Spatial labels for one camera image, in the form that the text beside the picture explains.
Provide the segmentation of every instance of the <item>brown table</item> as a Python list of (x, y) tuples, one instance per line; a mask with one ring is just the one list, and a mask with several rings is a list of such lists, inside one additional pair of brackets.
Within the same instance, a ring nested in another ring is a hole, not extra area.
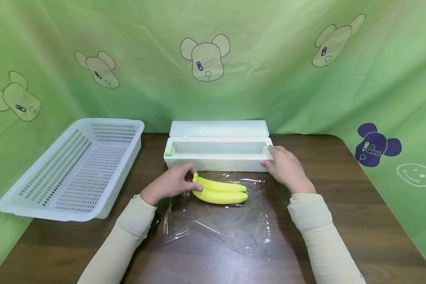
[[(33, 220), (0, 267), (0, 284), (76, 283), (130, 198), (165, 171), (167, 138), (142, 136), (141, 152), (108, 218)], [(368, 284), (426, 284), (424, 258), (341, 140), (327, 135), (272, 135), (272, 140), (300, 159)], [(263, 206), (273, 249), (269, 260), (244, 256), (201, 233), (164, 245), (159, 224), (136, 251), (123, 283), (315, 283), (303, 239), (286, 209), (287, 190), (267, 173), (233, 174), (265, 181)], [(159, 204), (162, 215), (167, 203)]]

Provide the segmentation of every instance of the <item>banana bunch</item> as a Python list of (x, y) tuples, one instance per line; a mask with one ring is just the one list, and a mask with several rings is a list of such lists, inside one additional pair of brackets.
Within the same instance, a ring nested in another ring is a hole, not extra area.
[(238, 204), (248, 199), (247, 188), (243, 185), (204, 179), (197, 173), (194, 174), (192, 181), (204, 188), (203, 191), (193, 191), (194, 196), (208, 203)]

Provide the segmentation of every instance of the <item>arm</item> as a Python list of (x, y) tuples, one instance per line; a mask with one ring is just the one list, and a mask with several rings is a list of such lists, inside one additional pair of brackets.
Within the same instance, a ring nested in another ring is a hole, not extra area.
[(269, 146), (273, 161), (262, 161), (270, 174), (292, 193), (287, 209), (308, 248), (318, 284), (365, 284), (339, 236), (323, 198), (306, 177), (300, 161), (282, 146)]
[(203, 190), (201, 185), (192, 182), (194, 173), (196, 170), (192, 163), (176, 165), (150, 183), (141, 194), (135, 195), (82, 273), (78, 284), (120, 283), (136, 248), (147, 237), (156, 204), (184, 191)]
[(287, 209), (305, 240), (318, 284), (366, 283), (339, 236), (321, 195), (293, 194)]
[(156, 207), (140, 195), (131, 199), (111, 233), (82, 273), (78, 284), (118, 284), (134, 251), (147, 237)]

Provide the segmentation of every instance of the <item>dispenser lid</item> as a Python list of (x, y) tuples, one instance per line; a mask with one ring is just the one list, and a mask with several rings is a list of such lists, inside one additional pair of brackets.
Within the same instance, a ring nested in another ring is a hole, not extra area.
[(172, 121), (170, 137), (269, 137), (265, 120)]

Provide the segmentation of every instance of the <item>beige sleeve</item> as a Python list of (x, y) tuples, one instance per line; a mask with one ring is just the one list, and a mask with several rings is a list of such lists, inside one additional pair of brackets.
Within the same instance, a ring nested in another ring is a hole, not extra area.
[(321, 195), (293, 194), (287, 209), (305, 240), (317, 284), (366, 283)]
[(78, 284), (119, 284), (136, 248), (147, 237), (156, 207), (135, 195), (79, 278)]

